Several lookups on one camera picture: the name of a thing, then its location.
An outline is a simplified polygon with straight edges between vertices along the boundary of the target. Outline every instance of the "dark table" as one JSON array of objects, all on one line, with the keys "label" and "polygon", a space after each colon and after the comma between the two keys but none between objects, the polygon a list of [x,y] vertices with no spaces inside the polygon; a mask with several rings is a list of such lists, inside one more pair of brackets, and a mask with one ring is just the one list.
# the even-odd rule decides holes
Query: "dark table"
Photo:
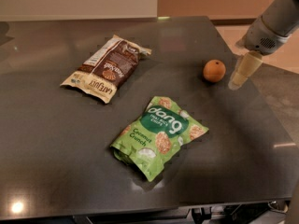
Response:
[{"label": "dark table", "polygon": [[[110,104],[59,86],[114,34],[153,52]],[[250,80],[227,88],[235,56],[208,18],[0,22],[0,45],[0,219],[291,198],[298,148]],[[227,67],[214,85],[202,79],[211,59]],[[109,145],[156,95],[210,130],[149,183]]]}]

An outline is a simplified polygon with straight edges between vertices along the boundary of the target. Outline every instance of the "chip bag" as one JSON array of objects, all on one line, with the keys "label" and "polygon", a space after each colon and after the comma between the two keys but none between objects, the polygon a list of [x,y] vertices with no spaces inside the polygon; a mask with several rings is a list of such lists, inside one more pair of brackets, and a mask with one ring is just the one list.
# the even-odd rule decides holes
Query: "chip bag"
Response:
[{"label": "chip bag", "polygon": [[152,181],[180,147],[208,131],[167,97],[154,97],[145,112],[112,143],[114,156],[135,164]]},{"label": "chip bag", "polygon": [[150,49],[114,35],[61,86],[79,88],[107,104],[135,71],[139,59],[150,54]]}]

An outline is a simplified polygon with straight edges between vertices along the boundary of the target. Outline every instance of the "wall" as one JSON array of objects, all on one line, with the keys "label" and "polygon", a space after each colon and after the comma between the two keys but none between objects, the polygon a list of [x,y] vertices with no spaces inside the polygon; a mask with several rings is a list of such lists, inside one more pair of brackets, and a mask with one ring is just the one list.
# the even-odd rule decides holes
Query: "wall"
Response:
[{"label": "wall", "polygon": [[210,19],[256,18],[273,0],[158,0],[158,16],[207,15]]},{"label": "wall", "polygon": [[157,0],[0,0],[0,21],[156,16]]}]

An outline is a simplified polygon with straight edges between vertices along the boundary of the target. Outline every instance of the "green snack bag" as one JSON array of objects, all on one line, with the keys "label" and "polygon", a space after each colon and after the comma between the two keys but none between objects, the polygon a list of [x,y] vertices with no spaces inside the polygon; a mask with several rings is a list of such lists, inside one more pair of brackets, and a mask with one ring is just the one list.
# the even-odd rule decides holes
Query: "green snack bag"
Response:
[{"label": "green snack bag", "polygon": [[156,96],[111,146],[118,160],[135,164],[151,182],[181,146],[207,131],[170,98]]}]

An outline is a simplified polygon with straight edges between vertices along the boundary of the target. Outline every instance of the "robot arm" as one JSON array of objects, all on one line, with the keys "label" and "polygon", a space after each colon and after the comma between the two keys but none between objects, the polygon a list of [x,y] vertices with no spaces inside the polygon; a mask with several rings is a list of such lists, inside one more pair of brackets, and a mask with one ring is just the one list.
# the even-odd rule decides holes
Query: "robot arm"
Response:
[{"label": "robot arm", "polygon": [[239,89],[262,64],[262,57],[286,43],[298,26],[299,0],[274,0],[242,38],[241,44],[249,53],[237,62],[229,88]]}]

